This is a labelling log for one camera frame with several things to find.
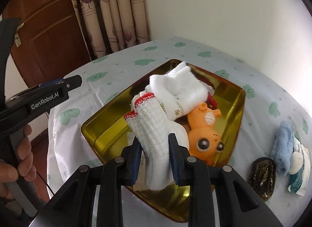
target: white tablecloth with green clouds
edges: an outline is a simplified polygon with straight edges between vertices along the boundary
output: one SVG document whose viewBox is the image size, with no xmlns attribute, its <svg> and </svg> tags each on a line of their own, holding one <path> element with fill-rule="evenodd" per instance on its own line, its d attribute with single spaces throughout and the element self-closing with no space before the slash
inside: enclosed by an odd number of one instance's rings
<svg viewBox="0 0 312 227">
<path fill-rule="evenodd" d="M 50 112 L 47 179 L 54 192 L 80 165 L 100 165 L 81 135 L 81 125 L 118 93 L 170 59 L 202 67 L 246 91 L 241 128 L 229 162 L 245 180 L 254 160 L 269 157 L 284 119 L 293 124 L 295 136 L 311 155 L 312 132 L 308 127 L 312 119 L 285 90 L 240 59 L 198 42 L 172 37 L 113 53 L 67 75 L 80 75 L 83 83 L 69 92 L 69 100 Z M 288 179 L 289 176 L 277 175 L 274 193 L 267 202 L 285 227 L 298 220 L 312 197 L 311 181 L 303 197 L 287 191 Z M 123 189 L 122 193 L 125 227 L 187 226 L 167 219 L 128 190 Z"/>
</svg>

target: brown wooden door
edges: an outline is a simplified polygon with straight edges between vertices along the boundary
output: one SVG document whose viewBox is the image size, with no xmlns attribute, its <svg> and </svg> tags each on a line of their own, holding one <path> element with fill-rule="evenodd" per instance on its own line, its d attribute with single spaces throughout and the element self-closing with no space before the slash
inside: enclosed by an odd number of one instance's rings
<svg viewBox="0 0 312 227">
<path fill-rule="evenodd" d="M 90 61 L 71 0 L 10 0 L 3 18 L 20 17 L 12 58 L 28 87 L 64 77 Z"/>
</svg>

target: silver rivet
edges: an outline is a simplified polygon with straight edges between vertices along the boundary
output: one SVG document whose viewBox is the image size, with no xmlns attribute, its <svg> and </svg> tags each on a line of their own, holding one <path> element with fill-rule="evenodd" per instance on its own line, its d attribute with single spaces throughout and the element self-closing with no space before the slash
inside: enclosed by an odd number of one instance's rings
<svg viewBox="0 0 312 227">
<path fill-rule="evenodd" d="M 88 170 L 88 166 L 86 166 L 86 165 L 83 165 L 83 166 L 80 166 L 79 167 L 79 171 L 80 172 L 85 172 L 85 171 L 87 171 Z"/>
<path fill-rule="evenodd" d="M 189 157 L 187 158 L 187 161 L 189 161 L 190 163 L 195 163 L 195 162 L 196 162 L 196 157 L 194 157 L 194 156 L 189 156 Z"/>
<path fill-rule="evenodd" d="M 122 163 L 124 161 L 124 158 L 122 156 L 118 156 L 115 158 L 116 163 Z"/>
<path fill-rule="evenodd" d="M 231 166 L 223 166 L 223 170 L 226 172 L 231 172 L 232 171 L 232 167 Z"/>
</svg>

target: white wall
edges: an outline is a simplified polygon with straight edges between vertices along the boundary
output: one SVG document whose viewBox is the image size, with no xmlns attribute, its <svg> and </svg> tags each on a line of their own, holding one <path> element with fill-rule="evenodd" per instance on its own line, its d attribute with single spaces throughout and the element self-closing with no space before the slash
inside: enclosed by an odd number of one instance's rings
<svg viewBox="0 0 312 227">
<path fill-rule="evenodd" d="M 312 114 L 312 17 L 301 0 L 145 0 L 152 39 L 179 36 L 246 61 Z"/>
<path fill-rule="evenodd" d="M 27 86 L 19 74 L 18 69 L 16 68 L 10 55 L 7 60 L 7 69 L 5 73 L 5 96 L 6 98 L 9 98 L 26 89 Z M 30 125 L 32 127 L 32 134 L 29 136 L 29 139 L 32 140 L 48 127 L 48 118 L 46 114 L 42 114 L 38 118 L 34 119 L 30 122 Z"/>
</svg>

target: blue fuzzy towel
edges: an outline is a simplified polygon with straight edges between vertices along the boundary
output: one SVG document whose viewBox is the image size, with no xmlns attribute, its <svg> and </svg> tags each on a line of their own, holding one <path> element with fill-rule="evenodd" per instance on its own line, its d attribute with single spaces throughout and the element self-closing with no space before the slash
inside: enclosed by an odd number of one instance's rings
<svg viewBox="0 0 312 227">
<path fill-rule="evenodd" d="M 291 154 L 294 150 L 294 127 L 292 124 L 283 120 L 280 123 L 280 129 L 275 136 L 275 142 L 271 151 L 271 158 L 276 163 L 276 170 L 279 174 L 287 175 L 290 164 Z"/>
</svg>

